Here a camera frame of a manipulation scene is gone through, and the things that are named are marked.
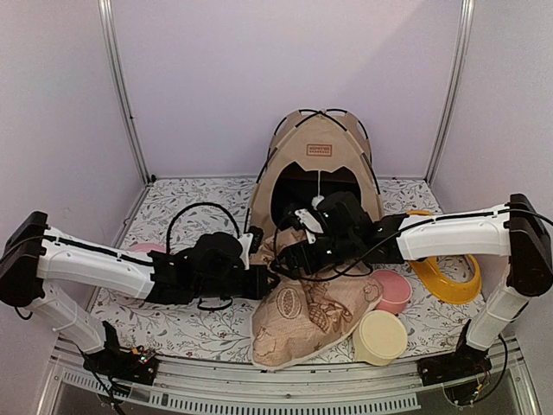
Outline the white pet cushion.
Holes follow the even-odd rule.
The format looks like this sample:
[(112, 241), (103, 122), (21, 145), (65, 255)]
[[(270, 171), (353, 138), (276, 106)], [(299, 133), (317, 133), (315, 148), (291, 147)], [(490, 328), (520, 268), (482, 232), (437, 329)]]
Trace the white pet cushion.
[(375, 309), (383, 285), (357, 265), (325, 268), (300, 280), (281, 276), (279, 285), (251, 317), (251, 362), (265, 370), (302, 363), (347, 338)]

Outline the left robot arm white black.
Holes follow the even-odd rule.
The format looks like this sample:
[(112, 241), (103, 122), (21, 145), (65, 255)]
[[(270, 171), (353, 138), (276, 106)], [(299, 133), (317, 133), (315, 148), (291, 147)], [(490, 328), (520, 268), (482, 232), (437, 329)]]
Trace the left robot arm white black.
[(217, 297), (260, 300), (280, 282), (264, 265), (250, 261), (261, 241), (255, 229), (239, 237), (202, 235), (177, 254), (131, 252), (74, 238), (34, 211), (8, 238), (1, 257), (1, 301), (50, 322), (55, 332), (83, 353), (87, 370), (118, 376), (155, 362), (145, 350), (121, 349), (115, 328), (84, 311), (58, 281), (119, 291), (161, 305), (183, 305)]

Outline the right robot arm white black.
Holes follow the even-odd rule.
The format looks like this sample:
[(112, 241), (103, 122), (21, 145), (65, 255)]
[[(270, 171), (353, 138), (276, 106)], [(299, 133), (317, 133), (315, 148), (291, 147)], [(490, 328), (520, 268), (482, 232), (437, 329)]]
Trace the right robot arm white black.
[(459, 214), (394, 214), (378, 221), (350, 192), (337, 192), (315, 209), (296, 211), (308, 238), (276, 253), (273, 270), (299, 279), (350, 262), (401, 264), (434, 256), (506, 256), (506, 275), (486, 307), (463, 327), (452, 353), (423, 358), (417, 372), (425, 386), (458, 380), (491, 367), (494, 340), (533, 298), (552, 286), (552, 254), (547, 218), (527, 197), (513, 194), (503, 205)]

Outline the black tent pole long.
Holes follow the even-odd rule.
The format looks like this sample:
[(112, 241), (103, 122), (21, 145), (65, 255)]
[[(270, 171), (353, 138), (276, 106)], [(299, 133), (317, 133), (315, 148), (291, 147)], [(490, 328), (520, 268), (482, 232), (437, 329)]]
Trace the black tent pole long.
[(333, 121), (344, 132), (347, 132), (347, 124), (357, 126), (359, 122), (359, 119), (354, 114), (341, 108), (329, 108), (322, 110), (303, 108), (289, 113), (280, 121), (274, 130), (273, 136), (270, 140), (266, 160), (257, 175), (256, 183), (260, 182), (264, 172), (268, 169), (270, 160), (278, 151), (278, 145), (280, 142), (285, 139), (291, 131), (294, 132), (300, 125), (315, 117), (323, 117)]

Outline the beige fabric pet tent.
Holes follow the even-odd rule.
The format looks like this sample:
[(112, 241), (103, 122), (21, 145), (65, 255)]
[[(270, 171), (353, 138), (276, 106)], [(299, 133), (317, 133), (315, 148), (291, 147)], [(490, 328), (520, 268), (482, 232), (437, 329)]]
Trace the beige fabric pet tent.
[(248, 221), (270, 234), (289, 208), (312, 208), (337, 191), (353, 193), (373, 220), (384, 215), (366, 128), (342, 109), (293, 111), (273, 133)]

